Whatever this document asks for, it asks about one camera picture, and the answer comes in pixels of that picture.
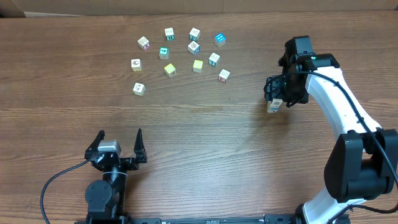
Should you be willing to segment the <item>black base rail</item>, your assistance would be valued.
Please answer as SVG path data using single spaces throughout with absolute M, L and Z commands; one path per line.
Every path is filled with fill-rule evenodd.
M 193 218 L 193 219 L 168 219 L 160 218 L 130 218 L 125 220 L 106 220 L 106 221 L 89 221 L 75 222 L 75 224 L 92 224 L 92 223 L 128 223 L 128 224 L 304 224 L 305 220 L 301 220 L 295 215 L 277 214 L 264 215 L 262 217 L 236 217 L 236 218 Z

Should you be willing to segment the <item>wooden block teal side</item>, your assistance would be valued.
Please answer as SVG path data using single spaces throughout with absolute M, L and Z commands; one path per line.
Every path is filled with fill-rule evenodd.
M 190 40 L 193 40 L 193 41 L 197 42 L 199 37 L 200 37 L 200 30 L 198 30 L 198 29 L 193 27 L 191 29 L 191 31 L 189 32 Z

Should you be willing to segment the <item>wooden block teal front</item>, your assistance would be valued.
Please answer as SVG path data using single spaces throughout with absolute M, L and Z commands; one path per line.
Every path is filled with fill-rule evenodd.
M 214 67 L 217 66 L 217 64 L 220 61 L 220 56 L 216 53 L 212 53 L 208 59 L 208 63 Z

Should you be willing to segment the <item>wooden block red side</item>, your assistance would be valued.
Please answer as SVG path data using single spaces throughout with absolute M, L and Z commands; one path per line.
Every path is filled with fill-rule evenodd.
M 229 76 L 230 76 L 230 72 L 225 69 L 222 69 L 218 75 L 218 80 L 223 83 L 226 83 Z

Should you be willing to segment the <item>wooden block blue side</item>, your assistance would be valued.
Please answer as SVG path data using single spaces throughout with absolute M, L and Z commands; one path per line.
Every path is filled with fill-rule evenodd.
M 196 55 L 196 54 L 199 53 L 199 51 L 200 51 L 200 45 L 199 45 L 197 42 L 192 41 L 192 42 L 188 45 L 188 51 L 189 51 L 191 54 Z

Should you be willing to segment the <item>blue top wooden block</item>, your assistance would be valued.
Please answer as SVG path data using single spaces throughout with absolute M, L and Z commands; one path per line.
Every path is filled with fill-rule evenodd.
M 216 44 L 217 47 L 221 47 L 226 43 L 226 37 L 224 34 L 219 33 L 215 35 L 214 43 Z

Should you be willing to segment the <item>wooden block green side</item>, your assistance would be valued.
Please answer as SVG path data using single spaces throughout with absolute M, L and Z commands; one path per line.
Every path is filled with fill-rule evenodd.
M 283 103 L 282 99 L 278 99 L 278 98 L 273 98 L 272 101 L 269 102 L 269 107 L 270 106 L 274 106 L 274 107 L 278 107 Z
M 174 35 L 174 29 L 172 27 L 164 29 L 165 31 L 165 38 L 167 41 L 174 40 L 175 35 Z

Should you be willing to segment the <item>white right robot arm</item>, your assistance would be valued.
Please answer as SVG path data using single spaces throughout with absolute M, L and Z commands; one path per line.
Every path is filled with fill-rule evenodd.
M 383 129 L 347 86 L 332 54 L 313 51 L 309 36 L 285 43 L 279 75 L 264 86 L 267 111 L 314 98 L 336 138 L 324 168 L 324 189 L 291 215 L 265 215 L 266 223 L 348 223 L 348 211 L 397 187 L 397 132 Z

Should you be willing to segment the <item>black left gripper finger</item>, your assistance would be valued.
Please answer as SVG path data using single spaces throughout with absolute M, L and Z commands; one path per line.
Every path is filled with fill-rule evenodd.
M 139 128 L 136 136 L 136 141 L 134 145 L 134 153 L 136 155 L 137 163 L 146 163 L 147 162 L 147 153 L 144 147 L 143 137 L 142 137 L 142 129 Z
M 99 146 L 100 142 L 104 139 L 104 137 L 105 137 L 105 131 L 100 130 L 99 133 L 97 134 L 95 140 L 90 144 L 90 146 L 85 151 L 85 159 L 91 159 L 93 154 L 95 152 L 98 152 L 98 146 Z

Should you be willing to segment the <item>wooden block red top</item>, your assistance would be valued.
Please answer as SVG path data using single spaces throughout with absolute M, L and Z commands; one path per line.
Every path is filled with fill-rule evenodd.
M 150 42 L 145 36 L 142 36 L 137 43 L 142 50 L 147 50 L 150 47 Z

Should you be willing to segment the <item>cardboard wall panel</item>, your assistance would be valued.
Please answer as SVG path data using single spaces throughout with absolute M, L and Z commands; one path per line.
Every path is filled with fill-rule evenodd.
M 4 17 L 383 11 L 397 0 L 1 0 Z

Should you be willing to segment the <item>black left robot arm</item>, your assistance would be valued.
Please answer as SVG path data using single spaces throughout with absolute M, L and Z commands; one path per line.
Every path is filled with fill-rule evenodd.
M 142 131 L 138 130 L 132 157 L 121 157 L 118 140 L 106 141 L 101 130 L 85 151 L 85 159 L 103 173 L 101 180 L 87 186 L 85 200 L 88 214 L 85 223 L 132 223 L 133 220 L 124 211 L 127 173 L 138 170 L 139 165 L 147 162 Z

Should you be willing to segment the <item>wooden block green four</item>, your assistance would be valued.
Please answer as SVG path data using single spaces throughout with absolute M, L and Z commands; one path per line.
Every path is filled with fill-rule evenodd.
M 169 58 L 169 48 L 168 47 L 161 47 L 159 49 L 159 58 L 164 59 L 164 60 Z

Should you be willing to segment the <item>wooden block orange side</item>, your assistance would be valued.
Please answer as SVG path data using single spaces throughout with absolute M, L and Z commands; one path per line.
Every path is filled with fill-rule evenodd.
M 135 95 L 143 96 L 146 90 L 146 86 L 141 83 L 135 83 L 133 87 L 133 93 Z

